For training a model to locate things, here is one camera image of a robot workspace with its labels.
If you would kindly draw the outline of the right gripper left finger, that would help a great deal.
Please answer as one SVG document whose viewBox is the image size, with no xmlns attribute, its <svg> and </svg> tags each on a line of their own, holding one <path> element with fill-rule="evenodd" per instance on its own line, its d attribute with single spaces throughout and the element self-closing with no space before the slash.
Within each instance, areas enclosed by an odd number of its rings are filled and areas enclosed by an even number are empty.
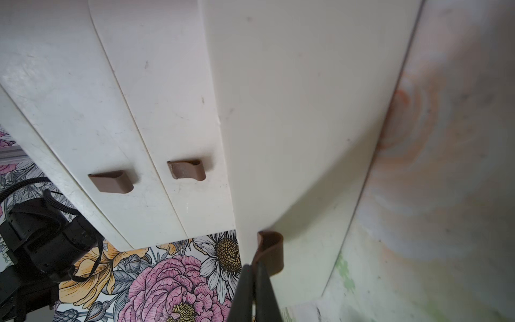
<svg viewBox="0 0 515 322">
<path fill-rule="evenodd" d="M 237 283 L 227 322 L 251 322 L 253 307 L 253 270 L 250 265 L 244 265 Z"/>
</svg>

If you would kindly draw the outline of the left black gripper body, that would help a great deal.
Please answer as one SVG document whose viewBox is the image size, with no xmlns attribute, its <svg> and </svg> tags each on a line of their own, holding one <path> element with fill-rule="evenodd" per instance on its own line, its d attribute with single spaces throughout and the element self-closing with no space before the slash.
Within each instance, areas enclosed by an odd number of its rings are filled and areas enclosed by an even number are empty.
<svg viewBox="0 0 515 322">
<path fill-rule="evenodd" d="M 39 198 L 13 205 L 1 224 L 1 237 L 12 265 L 1 272 L 1 320 L 25 321 L 27 314 L 52 308 L 59 285 L 85 282 L 95 273 L 76 275 L 75 263 L 97 248 L 103 253 L 104 237 L 76 209 L 54 198 L 45 189 Z"/>
</svg>

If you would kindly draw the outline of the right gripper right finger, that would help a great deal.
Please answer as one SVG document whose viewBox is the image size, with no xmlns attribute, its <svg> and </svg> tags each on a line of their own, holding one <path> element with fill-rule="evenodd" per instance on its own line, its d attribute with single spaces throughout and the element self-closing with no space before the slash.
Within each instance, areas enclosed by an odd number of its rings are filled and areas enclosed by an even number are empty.
<svg viewBox="0 0 515 322">
<path fill-rule="evenodd" d="M 270 277 L 262 262 L 256 267 L 255 303 L 258 322 L 283 322 Z"/>
</svg>

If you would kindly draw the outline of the white drawer cabinet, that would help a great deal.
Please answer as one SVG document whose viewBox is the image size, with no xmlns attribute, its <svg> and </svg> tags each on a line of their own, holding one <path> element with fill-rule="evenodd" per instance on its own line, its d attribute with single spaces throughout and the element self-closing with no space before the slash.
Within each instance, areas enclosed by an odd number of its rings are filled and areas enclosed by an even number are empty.
<svg viewBox="0 0 515 322">
<path fill-rule="evenodd" d="M 109 224 L 118 249 L 122 235 L 114 196 L 93 174 L 133 166 L 126 105 L 95 31 L 87 1 L 2 1 L 1 84 L 60 163 Z"/>
</svg>

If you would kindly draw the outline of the white bottom drawer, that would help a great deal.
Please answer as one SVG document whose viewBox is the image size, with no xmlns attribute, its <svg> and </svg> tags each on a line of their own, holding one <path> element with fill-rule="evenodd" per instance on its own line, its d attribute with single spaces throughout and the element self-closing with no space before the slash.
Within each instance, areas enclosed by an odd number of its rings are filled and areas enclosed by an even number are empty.
<svg viewBox="0 0 515 322">
<path fill-rule="evenodd" d="M 201 1 L 243 263 L 284 236 L 281 307 L 320 297 L 420 1 Z"/>
</svg>

